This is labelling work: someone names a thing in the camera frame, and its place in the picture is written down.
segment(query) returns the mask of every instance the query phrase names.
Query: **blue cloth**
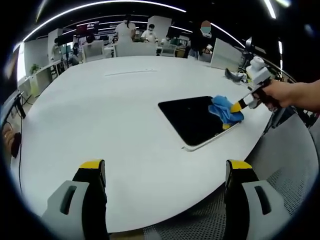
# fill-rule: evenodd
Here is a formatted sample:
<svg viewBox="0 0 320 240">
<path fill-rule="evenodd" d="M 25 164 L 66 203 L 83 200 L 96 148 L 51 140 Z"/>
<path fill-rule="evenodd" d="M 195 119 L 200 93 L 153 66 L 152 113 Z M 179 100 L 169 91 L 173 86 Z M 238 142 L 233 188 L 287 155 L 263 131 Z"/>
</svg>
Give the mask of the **blue cloth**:
<svg viewBox="0 0 320 240">
<path fill-rule="evenodd" d="M 234 125 L 245 118 L 240 111 L 235 113 L 230 112 L 233 104 L 225 96 L 217 95 L 211 101 L 213 104 L 208 107 L 209 112 L 220 117 L 224 124 Z"/>
</svg>

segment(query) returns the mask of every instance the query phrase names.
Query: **human hand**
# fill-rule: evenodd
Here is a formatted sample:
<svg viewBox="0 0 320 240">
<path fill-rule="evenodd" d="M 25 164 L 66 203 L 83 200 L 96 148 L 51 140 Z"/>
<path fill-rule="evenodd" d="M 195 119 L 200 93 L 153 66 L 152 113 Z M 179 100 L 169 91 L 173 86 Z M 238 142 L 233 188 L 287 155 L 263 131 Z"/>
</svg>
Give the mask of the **human hand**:
<svg viewBox="0 0 320 240">
<path fill-rule="evenodd" d="M 15 140 L 15 131 L 8 123 L 3 126 L 2 137 L 5 149 L 11 154 L 12 144 Z"/>
<path fill-rule="evenodd" d="M 295 87 L 296 86 L 292 83 L 272 80 L 271 84 L 269 84 L 262 90 L 268 96 L 271 96 L 274 99 L 278 100 L 282 108 L 286 108 L 292 105 Z M 272 103 L 267 103 L 266 106 L 270 110 L 273 110 L 275 108 L 275 106 L 273 106 Z"/>
</svg>

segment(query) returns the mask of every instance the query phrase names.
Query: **table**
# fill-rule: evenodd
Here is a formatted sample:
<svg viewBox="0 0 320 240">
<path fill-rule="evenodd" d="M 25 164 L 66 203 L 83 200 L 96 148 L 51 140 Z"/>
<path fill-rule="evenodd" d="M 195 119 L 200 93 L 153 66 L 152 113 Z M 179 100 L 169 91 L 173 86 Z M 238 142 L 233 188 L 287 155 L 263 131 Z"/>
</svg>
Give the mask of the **table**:
<svg viewBox="0 0 320 240">
<path fill-rule="evenodd" d="M 51 67 L 55 68 L 57 77 L 59 76 L 58 65 L 61 60 L 50 62 L 48 65 L 40 68 L 32 76 L 29 77 L 31 92 L 34 96 L 38 96 L 42 93 L 46 87 L 53 81 L 51 74 Z"/>
<path fill-rule="evenodd" d="M 171 218 L 225 181 L 226 160 L 244 160 L 271 113 L 243 110 L 244 121 L 187 152 L 158 103 L 199 96 L 238 101 L 248 90 L 224 71 L 184 58 L 116 57 L 73 66 L 34 103 L 22 129 L 21 184 L 37 215 L 79 166 L 105 160 L 108 232 Z M 11 169 L 17 180 L 18 161 Z"/>
</svg>

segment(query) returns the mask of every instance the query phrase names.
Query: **window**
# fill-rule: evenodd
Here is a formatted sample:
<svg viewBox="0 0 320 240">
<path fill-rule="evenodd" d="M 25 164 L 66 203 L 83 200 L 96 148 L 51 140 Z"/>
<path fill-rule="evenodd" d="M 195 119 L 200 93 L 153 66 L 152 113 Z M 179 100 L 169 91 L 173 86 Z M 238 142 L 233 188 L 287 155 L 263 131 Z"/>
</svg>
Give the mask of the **window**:
<svg viewBox="0 0 320 240">
<path fill-rule="evenodd" d="M 26 76 L 26 66 L 25 66 L 25 43 L 22 42 L 20 44 L 19 48 L 19 55 L 18 55 L 18 63 L 17 63 L 17 70 L 16 70 L 16 79 L 18 82 L 18 86 L 22 83 L 19 84 L 19 82 Z"/>
</svg>

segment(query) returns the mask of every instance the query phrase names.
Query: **white shirt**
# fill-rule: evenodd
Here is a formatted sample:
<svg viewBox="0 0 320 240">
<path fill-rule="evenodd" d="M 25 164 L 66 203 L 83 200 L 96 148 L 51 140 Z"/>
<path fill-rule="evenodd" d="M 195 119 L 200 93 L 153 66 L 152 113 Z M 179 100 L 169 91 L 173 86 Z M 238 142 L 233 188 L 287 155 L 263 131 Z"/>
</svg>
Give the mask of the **white shirt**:
<svg viewBox="0 0 320 240">
<path fill-rule="evenodd" d="M 171 39 L 168 41 L 166 38 L 163 38 L 163 39 L 161 40 L 161 45 L 169 45 L 170 42 L 171 42 Z"/>
<path fill-rule="evenodd" d="M 51 58 L 54 61 L 58 61 L 61 59 L 61 57 L 62 57 L 62 53 L 61 53 L 60 46 L 53 45 L 52 51 L 51 51 Z"/>
<path fill-rule="evenodd" d="M 158 41 L 157 35 L 155 31 L 149 31 L 145 30 L 142 35 L 142 38 L 144 38 L 144 41 L 147 43 L 152 43 L 154 44 L 156 41 Z"/>
<path fill-rule="evenodd" d="M 129 22 L 127 27 L 127 20 L 124 20 L 115 28 L 115 32 L 118 35 L 118 43 L 120 42 L 129 42 L 132 43 L 132 32 L 136 30 L 136 25 L 132 22 Z"/>
</svg>

